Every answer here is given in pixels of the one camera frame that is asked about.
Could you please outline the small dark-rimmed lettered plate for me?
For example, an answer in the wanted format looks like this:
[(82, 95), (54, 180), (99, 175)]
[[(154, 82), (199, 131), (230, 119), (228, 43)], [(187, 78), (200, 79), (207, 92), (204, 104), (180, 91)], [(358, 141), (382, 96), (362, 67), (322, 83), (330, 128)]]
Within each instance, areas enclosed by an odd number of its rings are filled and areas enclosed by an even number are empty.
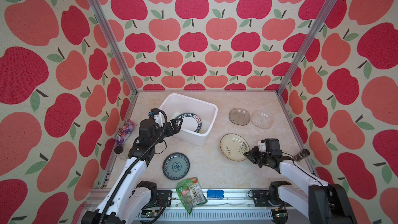
[(182, 113), (176, 116), (175, 119), (182, 119), (182, 130), (199, 133), (202, 128), (201, 118), (194, 113)]

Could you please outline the beige bamboo print plate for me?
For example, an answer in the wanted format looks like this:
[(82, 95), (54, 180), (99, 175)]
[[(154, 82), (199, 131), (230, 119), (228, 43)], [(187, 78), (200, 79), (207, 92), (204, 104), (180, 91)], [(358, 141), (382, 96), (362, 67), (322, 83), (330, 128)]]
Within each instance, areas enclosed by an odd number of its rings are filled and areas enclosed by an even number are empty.
[(220, 140), (220, 149), (225, 157), (235, 162), (246, 160), (244, 153), (250, 151), (246, 140), (237, 134), (226, 134)]

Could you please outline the blue green patterned plate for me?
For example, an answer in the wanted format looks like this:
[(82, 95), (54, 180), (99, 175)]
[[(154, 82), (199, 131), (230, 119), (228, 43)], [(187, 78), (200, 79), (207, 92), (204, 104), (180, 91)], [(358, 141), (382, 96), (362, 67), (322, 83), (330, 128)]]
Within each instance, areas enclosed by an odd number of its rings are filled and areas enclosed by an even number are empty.
[(166, 157), (163, 163), (163, 174), (170, 180), (184, 178), (190, 169), (188, 157), (180, 152), (175, 152)]

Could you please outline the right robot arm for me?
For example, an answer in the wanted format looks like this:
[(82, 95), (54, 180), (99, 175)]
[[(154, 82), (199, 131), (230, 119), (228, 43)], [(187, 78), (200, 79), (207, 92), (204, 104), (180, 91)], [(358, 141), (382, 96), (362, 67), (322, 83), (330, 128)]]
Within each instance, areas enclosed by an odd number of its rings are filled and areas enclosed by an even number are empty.
[(345, 189), (312, 175), (293, 156), (284, 153), (278, 139), (265, 139), (244, 153), (258, 167), (269, 167), (287, 178), (271, 182), (266, 200), (274, 207), (289, 204), (312, 224), (356, 224)]

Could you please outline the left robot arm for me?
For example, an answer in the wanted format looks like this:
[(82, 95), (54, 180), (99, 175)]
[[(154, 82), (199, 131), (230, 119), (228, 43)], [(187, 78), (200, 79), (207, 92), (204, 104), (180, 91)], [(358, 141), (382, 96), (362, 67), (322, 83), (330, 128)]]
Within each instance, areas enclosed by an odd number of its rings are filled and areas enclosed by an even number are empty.
[(180, 132), (183, 120), (164, 118), (160, 125), (155, 117), (141, 121), (139, 136), (129, 151), (128, 160), (117, 182), (94, 211), (86, 211), (82, 224), (131, 224), (142, 209), (157, 196), (156, 183), (141, 181), (155, 146)]

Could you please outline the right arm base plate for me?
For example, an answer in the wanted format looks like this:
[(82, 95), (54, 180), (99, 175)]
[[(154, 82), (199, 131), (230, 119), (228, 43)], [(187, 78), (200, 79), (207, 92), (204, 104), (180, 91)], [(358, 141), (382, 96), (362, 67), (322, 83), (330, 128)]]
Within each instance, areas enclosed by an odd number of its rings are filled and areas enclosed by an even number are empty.
[(248, 192), (247, 196), (254, 201), (256, 207), (291, 207), (290, 204), (279, 198), (277, 190), (255, 190)]

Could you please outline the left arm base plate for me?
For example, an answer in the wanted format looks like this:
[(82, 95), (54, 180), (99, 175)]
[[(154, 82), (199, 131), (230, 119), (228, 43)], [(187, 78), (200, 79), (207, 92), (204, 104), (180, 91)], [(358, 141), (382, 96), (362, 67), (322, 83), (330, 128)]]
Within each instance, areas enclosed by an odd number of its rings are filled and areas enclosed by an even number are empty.
[(129, 197), (126, 207), (130, 210), (142, 210), (153, 207), (170, 207), (172, 191), (136, 188)]

